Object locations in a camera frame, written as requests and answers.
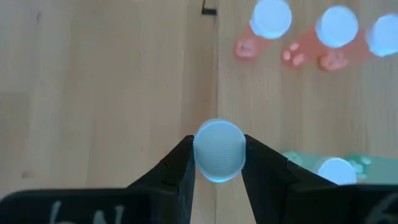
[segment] black object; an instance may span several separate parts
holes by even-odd
[[[206,0],[203,0],[201,5],[201,14],[202,15],[209,15],[209,16],[217,16],[217,9],[208,9],[205,7]]]
[[[0,223],[190,223],[192,146],[186,136],[125,189],[11,194],[0,201]],[[398,223],[398,185],[337,186],[248,135],[242,175],[257,223]]]

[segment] wooden surface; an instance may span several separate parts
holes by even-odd
[[[398,57],[325,73],[315,63],[291,70],[280,51],[315,24],[333,4],[345,4],[361,27],[398,2],[289,1],[293,23],[256,63],[235,59],[233,45],[256,0],[219,0],[218,116],[278,151],[344,156],[363,152],[398,158]],[[241,176],[216,186],[217,223],[254,223]]]
[[[192,0],[0,2],[0,198],[125,187],[216,116],[216,21]],[[192,223],[215,222],[199,173]]]
[[[363,27],[398,11],[395,0],[290,1],[289,33],[242,63],[233,44],[255,0],[207,1],[218,21],[194,0],[1,1],[0,197],[127,186],[217,116],[279,151],[398,158],[396,56],[337,73],[280,64],[336,3]],[[197,173],[192,223],[254,223],[241,177]]]

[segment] white plastic cap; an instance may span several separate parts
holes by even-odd
[[[338,185],[356,184],[356,170],[346,160],[330,157],[319,163],[316,173]]]
[[[282,37],[292,23],[292,11],[284,0],[261,0],[254,8],[250,27],[266,39]]]
[[[229,121],[211,119],[200,127],[193,140],[193,156],[200,172],[221,183],[236,177],[246,161],[246,138]]]
[[[388,14],[380,17],[367,31],[366,41],[369,51],[379,57],[398,52],[398,15]]]
[[[349,8],[332,6],[318,19],[315,30],[323,44],[338,48],[355,38],[358,32],[358,20]]]

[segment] bottle cap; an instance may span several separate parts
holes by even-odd
[[[289,29],[292,11],[284,0],[261,0],[254,8],[250,27],[265,39],[278,39]]]
[[[221,183],[236,177],[246,161],[246,138],[233,123],[211,119],[199,128],[193,140],[193,156],[200,172]]]
[[[369,51],[379,57],[398,52],[398,15],[380,17],[366,33]]]
[[[329,157],[322,160],[314,169],[319,176],[338,185],[356,184],[356,170],[346,160]]]
[[[355,38],[358,32],[358,20],[349,8],[332,6],[318,19],[315,30],[323,44],[338,48]]]

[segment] wood grain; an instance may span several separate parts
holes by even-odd
[[[236,123],[275,150],[344,156],[363,152],[398,158],[397,56],[340,72],[321,72],[315,63],[291,70],[280,51],[314,26],[333,4],[357,14],[361,27],[398,11],[396,1],[289,1],[293,23],[255,63],[237,61],[233,45],[247,25],[255,0],[219,0],[218,115]],[[216,186],[217,223],[254,223],[239,176]]]
[[[125,187],[216,116],[213,17],[192,0],[0,2],[0,197]],[[192,223],[215,222],[197,175]]]

